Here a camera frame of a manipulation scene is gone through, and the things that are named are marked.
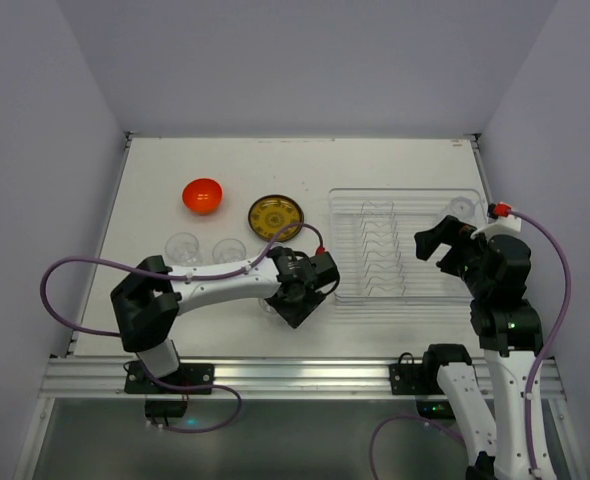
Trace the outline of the clear glass cup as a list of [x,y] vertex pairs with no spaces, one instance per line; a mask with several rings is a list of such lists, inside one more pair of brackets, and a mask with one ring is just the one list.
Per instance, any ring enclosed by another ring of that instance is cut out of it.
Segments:
[[265,251],[270,251],[272,248],[276,247],[278,244],[274,243],[274,244],[266,244],[266,245],[262,245],[261,248],[259,249],[259,251],[257,252],[258,255],[263,254]]
[[246,258],[245,245],[235,238],[220,240],[212,250],[212,259],[216,264],[233,263]]
[[199,240],[188,232],[177,233],[167,240],[165,256],[173,265],[197,266],[202,264]]
[[458,196],[450,200],[445,207],[445,216],[453,216],[459,221],[473,224],[475,221],[476,204],[463,196]]
[[267,315],[276,315],[277,311],[265,300],[259,299],[258,300],[259,307],[261,310]]

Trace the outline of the yellow patterned plate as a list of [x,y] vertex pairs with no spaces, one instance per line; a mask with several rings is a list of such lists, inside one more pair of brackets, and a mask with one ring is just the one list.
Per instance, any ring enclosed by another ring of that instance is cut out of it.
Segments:
[[254,234],[266,242],[287,225],[295,227],[286,229],[279,235],[278,242],[286,242],[301,231],[299,223],[304,221],[304,213],[297,202],[290,197],[273,194],[257,199],[249,208],[248,225]]

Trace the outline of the orange plastic bowl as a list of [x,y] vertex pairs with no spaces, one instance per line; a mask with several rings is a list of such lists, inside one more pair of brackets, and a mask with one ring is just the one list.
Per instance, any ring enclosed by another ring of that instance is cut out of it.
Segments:
[[192,213],[209,215],[221,205],[223,189],[210,178],[198,178],[189,182],[181,194],[182,203]]

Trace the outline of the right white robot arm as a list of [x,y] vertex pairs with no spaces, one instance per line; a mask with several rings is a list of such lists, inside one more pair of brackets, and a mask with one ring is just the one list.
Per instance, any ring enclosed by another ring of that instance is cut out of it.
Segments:
[[434,344],[425,375],[446,395],[466,447],[468,479],[553,479],[540,393],[541,320],[525,299],[531,250],[516,238],[521,223],[504,217],[477,228],[454,216],[414,236],[426,261],[442,245],[439,270],[472,296],[470,321],[489,371],[493,402],[483,398],[466,348]]

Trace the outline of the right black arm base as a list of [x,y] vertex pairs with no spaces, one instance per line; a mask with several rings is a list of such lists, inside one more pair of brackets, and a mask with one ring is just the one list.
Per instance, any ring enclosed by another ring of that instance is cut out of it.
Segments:
[[453,410],[446,400],[429,400],[429,396],[444,395],[437,383],[438,369],[450,363],[471,364],[471,357],[460,344],[431,344],[417,361],[412,353],[402,353],[388,366],[391,393],[413,396],[418,414],[431,420],[454,420]]

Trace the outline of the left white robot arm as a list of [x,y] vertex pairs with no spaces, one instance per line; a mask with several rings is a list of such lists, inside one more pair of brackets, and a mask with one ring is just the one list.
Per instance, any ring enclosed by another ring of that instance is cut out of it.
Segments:
[[307,256],[277,246],[249,259],[199,267],[169,266],[161,256],[151,256],[112,290],[110,299],[123,349],[151,376],[165,379],[180,370],[169,338],[177,317],[210,305],[262,299],[296,329],[339,283],[329,252]]

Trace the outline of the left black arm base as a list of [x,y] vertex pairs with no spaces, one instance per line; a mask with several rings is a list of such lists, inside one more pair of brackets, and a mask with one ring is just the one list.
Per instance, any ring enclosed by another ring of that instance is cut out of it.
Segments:
[[[187,412],[189,394],[162,387],[152,381],[144,372],[138,360],[123,364],[126,373],[124,392],[127,394],[165,395],[180,394],[180,400],[146,400],[144,414],[147,420],[170,426]],[[177,371],[162,377],[160,381],[175,387],[200,386],[197,395],[210,395],[215,367],[211,363],[181,363]]]

